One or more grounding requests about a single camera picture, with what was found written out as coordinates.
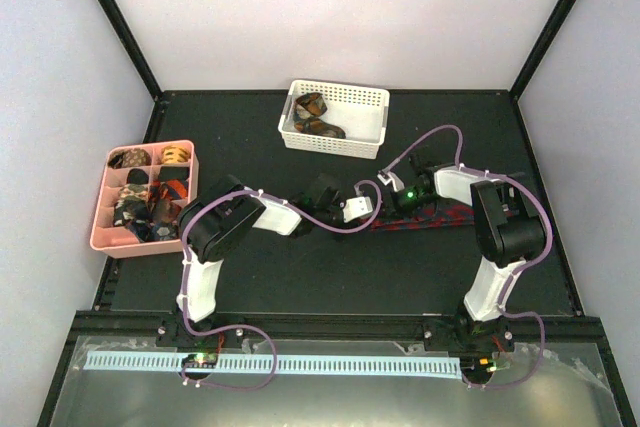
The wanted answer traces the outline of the red navy striped tie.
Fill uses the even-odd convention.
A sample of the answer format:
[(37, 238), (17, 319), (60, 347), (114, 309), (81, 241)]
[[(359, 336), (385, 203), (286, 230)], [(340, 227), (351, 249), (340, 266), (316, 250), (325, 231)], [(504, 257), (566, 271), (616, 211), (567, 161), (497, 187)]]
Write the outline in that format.
[(391, 218), (380, 215), (369, 227), (369, 231), (417, 231), (434, 228), (473, 226), (471, 207), (463, 204), (434, 204), (409, 217)]

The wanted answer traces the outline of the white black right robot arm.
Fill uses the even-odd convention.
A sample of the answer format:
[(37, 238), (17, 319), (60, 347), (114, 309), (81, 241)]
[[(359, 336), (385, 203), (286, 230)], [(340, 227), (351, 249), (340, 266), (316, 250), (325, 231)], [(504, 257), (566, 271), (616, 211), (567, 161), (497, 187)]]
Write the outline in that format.
[(429, 201), (448, 199), (472, 209), (481, 260), (463, 298), (467, 317), (454, 326), (457, 343), (476, 350), (491, 337), (488, 324), (505, 314), (521, 273), (541, 262), (553, 243), (549, 217), (538, 199), (515, 179), (458, 165), (416, 167), (418, 179), (404, 184), (390, 166), (378, 179), (390, 188), (398, 213), (410, 213)]

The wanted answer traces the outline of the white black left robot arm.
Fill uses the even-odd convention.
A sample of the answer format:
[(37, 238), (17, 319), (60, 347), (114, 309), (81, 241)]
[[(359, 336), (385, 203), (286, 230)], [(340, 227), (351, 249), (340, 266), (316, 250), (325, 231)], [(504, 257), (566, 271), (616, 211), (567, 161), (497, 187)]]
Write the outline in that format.
[(176, 302), (185, 315), (179, 325), (181, 336), (193, 346), (213, 338), (215, 323), (209, 315), (216, 310), (223, 261), (251, 230), (297, 238), (315, 226), (350, 234), (371, 225), (382, 207), (380, 188), (365, 180), (354, 190), (355, 195), (347, 198), (335, 179), (321, 174), (306, 190), (281, 199), (226, 175), (187, 204), (178, 217), (183, 277)]

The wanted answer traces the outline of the brown patterned tie in basket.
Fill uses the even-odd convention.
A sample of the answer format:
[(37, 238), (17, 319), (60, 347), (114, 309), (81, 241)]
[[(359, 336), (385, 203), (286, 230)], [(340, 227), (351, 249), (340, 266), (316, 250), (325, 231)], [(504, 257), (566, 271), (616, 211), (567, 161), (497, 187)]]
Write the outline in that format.
[(323, 116), (328, 107), (320, 92), (310, 92), (298, 97), (294, 102), (294, 127), (299, 133), (345, 139), (345, 131), (336, 125), (327, 123)]

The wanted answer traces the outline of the white perforated plastic basket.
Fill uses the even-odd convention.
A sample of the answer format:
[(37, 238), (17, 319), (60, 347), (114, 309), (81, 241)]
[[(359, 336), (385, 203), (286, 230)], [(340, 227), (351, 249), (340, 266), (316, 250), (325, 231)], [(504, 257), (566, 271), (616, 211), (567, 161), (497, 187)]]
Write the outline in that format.
[[(295, 100), (320, 92), (328, 107), (323, 119), (341, 127), (345, 139), (299, 133), (294, 127)], [(381, 88), (296, 79), (288, 90), (278, 131), (288, 149), (373, 160), (385, 141), (390, 93)]]

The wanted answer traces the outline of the orange navy striped tie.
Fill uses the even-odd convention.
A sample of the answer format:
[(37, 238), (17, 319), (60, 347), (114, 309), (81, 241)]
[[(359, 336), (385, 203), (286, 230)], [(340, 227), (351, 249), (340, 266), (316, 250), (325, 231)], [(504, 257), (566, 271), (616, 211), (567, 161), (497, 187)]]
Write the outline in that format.
[(149, 200), (157, 202), (161, 199), (181, 200), (188, 197), (189, 181), (187, 179), (171, 179), (155, 181), (150, 185)]

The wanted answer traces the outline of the orange patterned rolled tie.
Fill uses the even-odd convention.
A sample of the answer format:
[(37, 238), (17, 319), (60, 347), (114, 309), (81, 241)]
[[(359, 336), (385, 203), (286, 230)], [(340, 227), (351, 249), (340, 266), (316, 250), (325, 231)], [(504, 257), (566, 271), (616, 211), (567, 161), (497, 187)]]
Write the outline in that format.
[(176, 165), (188, 163), (191, 159), (191, 152), (178, 145), (168, 145), (162, 148), (160, 163), (162, 165)]

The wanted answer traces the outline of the dark geometric rolled tie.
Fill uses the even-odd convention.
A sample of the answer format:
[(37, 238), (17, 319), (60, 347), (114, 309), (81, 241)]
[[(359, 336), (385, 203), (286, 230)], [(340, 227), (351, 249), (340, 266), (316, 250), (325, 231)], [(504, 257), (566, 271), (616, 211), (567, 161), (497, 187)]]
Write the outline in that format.
[(175, 223), (133, 221), (127, 225), (127, 230), (140, 243), (172, 241), (179, 237), (178, 227)]

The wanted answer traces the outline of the black rolled tie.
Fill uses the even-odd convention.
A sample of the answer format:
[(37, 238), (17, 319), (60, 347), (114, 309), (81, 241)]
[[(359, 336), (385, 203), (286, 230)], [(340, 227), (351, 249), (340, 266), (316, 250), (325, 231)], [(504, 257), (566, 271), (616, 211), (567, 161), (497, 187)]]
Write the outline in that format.
[(143, 185), (149, 183), (149, 174), (141, 168), (132, 168), (126, 177), (127, 184)]

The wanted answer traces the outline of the camouflage rolled tie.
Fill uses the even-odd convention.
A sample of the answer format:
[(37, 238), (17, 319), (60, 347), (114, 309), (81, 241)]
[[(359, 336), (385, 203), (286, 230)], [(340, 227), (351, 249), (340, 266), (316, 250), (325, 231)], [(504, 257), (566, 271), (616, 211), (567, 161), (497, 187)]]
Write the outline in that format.
[(122, 208), (127, 203), (142, 202), (147, 205), (149, 201), (149, 185), (125, 184), (118, 191), (118, 196), (114, 208)]

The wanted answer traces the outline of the brown monogram rolled tie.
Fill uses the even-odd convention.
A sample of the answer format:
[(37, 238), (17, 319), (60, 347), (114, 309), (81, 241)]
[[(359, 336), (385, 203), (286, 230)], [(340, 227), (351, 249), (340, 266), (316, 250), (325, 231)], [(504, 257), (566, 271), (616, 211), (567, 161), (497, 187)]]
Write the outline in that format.
[(150, 164), (151, 154), (143, 148), (118, 150), (107, 161), (107, 166), (113, 169), (149, 166)]

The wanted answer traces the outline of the pink divided organizer tray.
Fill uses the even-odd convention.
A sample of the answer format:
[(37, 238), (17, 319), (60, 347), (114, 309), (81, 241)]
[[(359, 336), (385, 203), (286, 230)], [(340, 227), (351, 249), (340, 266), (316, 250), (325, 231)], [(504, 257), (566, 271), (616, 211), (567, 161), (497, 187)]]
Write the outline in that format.
[(116, 259), (180, 251), (177, 218), (197, 196), (198, 175), (190, 140), (113, 149), (102, 175), (91, 248)]

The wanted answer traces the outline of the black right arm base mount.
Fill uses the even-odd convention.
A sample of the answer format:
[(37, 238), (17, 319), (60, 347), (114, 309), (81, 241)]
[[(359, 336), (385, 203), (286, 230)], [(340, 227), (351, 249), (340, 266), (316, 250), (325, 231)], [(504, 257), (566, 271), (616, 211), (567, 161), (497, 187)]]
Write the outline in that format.
[(426, 348), (450, 354), (480, 355), (512, 352), (513, 341), (504, 318), (488, 322), (473, 321), (466, 314), (427, 316), (422, 320)]

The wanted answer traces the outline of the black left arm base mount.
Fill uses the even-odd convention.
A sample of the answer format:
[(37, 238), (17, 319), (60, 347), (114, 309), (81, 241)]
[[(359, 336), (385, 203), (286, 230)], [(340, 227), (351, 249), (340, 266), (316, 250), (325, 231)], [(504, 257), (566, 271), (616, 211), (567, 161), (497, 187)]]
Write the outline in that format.
[(215, 327), (212, 320), (200, 323), (190, 323), (194, 331), (192, 334), (186, 327), (181, 315), (167, 318), (162, 321), (157, 330), (155, 346), (159, 348), (173, 349), (176, 352), (205, 352), (212, 353), (218, 348), (239, 349), (244, 340), (244, 329), (233, 328), (218, 334), (203, 336), (202, 332)]

